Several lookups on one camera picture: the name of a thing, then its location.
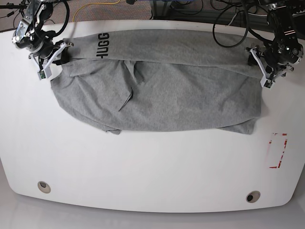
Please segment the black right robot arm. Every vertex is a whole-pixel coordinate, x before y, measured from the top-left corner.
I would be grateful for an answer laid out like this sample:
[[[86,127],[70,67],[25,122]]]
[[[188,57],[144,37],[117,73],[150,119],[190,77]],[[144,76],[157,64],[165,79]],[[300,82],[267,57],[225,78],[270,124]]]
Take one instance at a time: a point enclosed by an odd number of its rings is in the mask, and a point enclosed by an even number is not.
[[[66,9],[63,26],[58,32],[44,31],[43,26],[50,19],[57,3],[63,3]],[[40,79],[51,76],[51,64],[61,65],[69,59],[66,51],[73,44],[63,40],[56,43],[52,41],[64,32],[69,17],[70,7],[66,0],[31,0],[17,26],[12,42],[17,48],[30,52],[29,59],[34,62]]]

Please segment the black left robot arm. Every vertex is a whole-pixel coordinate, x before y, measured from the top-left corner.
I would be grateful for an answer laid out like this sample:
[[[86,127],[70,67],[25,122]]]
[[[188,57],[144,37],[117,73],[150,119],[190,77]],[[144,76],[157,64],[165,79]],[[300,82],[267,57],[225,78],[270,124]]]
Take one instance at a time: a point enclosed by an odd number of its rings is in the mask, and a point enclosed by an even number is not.
[[[267,23],[274,30],[274,39],[269,40],[250,27],[249,9],[251,7],[266,10]],[[294,18],[293,15],[305,9],[303,0],[240,0],[228,2],[227,7],[221,10],[224,14],[232,7],[242,7],[245,34],[252,34],[263,42],[265,49],[261,51],[258,46],[246,48],[249,54],[248,65],[258,65],[263,76],[261,85],[271,87],[278,77],[284,77],[288,71],[293,71],[294,65],[298,64],[304,55],[304,48],[298,42],[297,33],[301,31],[300,23],[304,16]]]

